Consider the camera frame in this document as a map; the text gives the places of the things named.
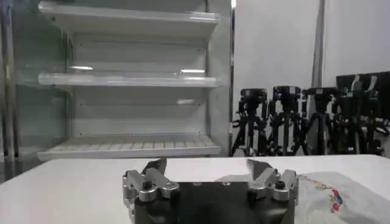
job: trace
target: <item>black tripod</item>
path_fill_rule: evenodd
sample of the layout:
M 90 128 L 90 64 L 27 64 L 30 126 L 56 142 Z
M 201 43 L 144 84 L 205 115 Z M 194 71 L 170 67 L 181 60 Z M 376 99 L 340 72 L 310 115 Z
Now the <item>black tripod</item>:
M 340 107 L 341 112 L 335 116 L 334 128 L 340 136 L 340 153 L 381 155 L 384 152 L 380 140 L 375 139 L 375 132 L 388 136 L 389 131 L 384 123 L 377 119 L 380 117 L 380 105 L 377 99 L 378 92 L 374 90 L 375 83 L 376 77 L 372 76 L 368 90 L 362 90 L 357 75 L 351 91 L 343 89 L 337 99 L 336 106 Z M 364 110 L 368 111 L 368 117 L 362 116 Z
M 257 116 L 257 108 L 260 104 L 262 106 L 261 118 Z M 245 156 L 251 156 L 252 154 L 256 156 L 264 155 L 267 143 L 264 130 L 267 125 L 267 91 L 265 89 L 242 89 L 237 113 L 239 114 L 239 120 L 233 122 L 238 124 L 233 127 L 239 127 L 239 132 L 230 156 L 233 156 L 240 146 L 244 146 L 241 149 Z M 257 150 L 253 148 L 255 130 L 258 130 Z
M 269 104 L 272 133 L 269 137 L 271 155 L 295 155 L 302 145 L 303 152 L 308 155 L 307 148 L 303 146 L 302 127 L 304 120 L 299 114 L 300 88 L 295 86 L 276 86 L 274 96 Z M 283 111 L 276 112 L 276 103 L 280 101 Z M 289 128 L 293 126 L 293 145 L 289 148 Z M 279 145 L 279 127 L 283 126 L 283 148 Z
M 375 132 L 381 133 L 384 136 L 389 136 L 390 132 L 386 128 L 383 121 L 377 119 L 380 117 L 380 104 L 378 100 L 378 91 L 371 91 L 369 98 L 367 99 L 367 105 L 369 107 L 369 116 L 367 119 L 367 151 L 368 154 L 382 155 L 385 151 L 381 146 L 381 141 L 375 139 Z
M 315 155 L 328 155 L 338 151 L 338 143 L 333 134 L 332 121 L 329 113 L 327 113 L 328 104 L 337 96 L 339 89 L 335 87 L 328 88 L 310 88 L 303 91 L 304 95 L 314 96 L 316 104 L 316 112 L 310 117 L 309 123 L 304 131 L 304 136 L 307 137 L 309 130 L 312 128 L 315 120 L 317 120 L 317 147 L 313 151 Z M 326 129 L 329 132 L 332 152 L 328 151 Z

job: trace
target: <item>white wall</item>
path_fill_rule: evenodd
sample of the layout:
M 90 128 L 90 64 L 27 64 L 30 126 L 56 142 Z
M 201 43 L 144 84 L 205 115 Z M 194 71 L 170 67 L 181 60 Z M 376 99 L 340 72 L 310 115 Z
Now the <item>white wall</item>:
M 324 86 L 337 75 L 390 70 L 390 1 L 327 0 Z
M 236 6 L 233 107 L 242 88 L 311 86 L 319 1 L 242 0 Z

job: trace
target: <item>screw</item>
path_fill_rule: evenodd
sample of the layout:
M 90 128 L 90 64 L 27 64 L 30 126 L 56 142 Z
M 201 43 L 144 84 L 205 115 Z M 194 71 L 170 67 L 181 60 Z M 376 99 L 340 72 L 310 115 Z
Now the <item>screw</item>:
M 286 187 L 285 182 L 280 181 L 280 180 L 276 181 L 276 183 L 275 183 L 275 188 L 276 189 L 283 190 L 285 187 Z
M 153 186 L 153 183 L 151 181 L 145 181 L 142 183 L 142 190 L 147 191 L 150 190 Z

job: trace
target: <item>glass shelf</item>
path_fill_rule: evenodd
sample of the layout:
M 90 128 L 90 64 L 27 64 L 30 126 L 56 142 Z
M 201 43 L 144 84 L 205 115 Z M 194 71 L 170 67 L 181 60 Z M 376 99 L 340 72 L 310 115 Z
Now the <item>glass shelf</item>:
M 110 33 L 208 39 L 220 20 L 215 13 L 169 13 L 106 9 L 41 2 L 40 12 L 69 33 Z
M 215 88 L 221 84 L 214 77 L 128 77 L 124 75 L 46 74 L 39 75 L 41 85 L 56 86 L 155 86 Z
M 38 152 L 41 161 L 70 158 L 131 158 L 217 155 L 220 147 L 204 135 L 75 137 Z

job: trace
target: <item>white tabletop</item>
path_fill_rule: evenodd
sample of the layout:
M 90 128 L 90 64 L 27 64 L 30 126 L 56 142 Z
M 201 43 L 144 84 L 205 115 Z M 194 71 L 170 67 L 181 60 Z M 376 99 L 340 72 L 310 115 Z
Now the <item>white tabletop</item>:
M 0 185 L 1 224 L 130 223 L 122 203 L 126 170 L 141 171 L 154 159 L 54 160 Z M 257 158 L 283 171 L 336 171 L 390 200 L 390 159 L 372 155 Z M 245 158 L 169 159 L 176 181 L 214 181 L 248 174 Z

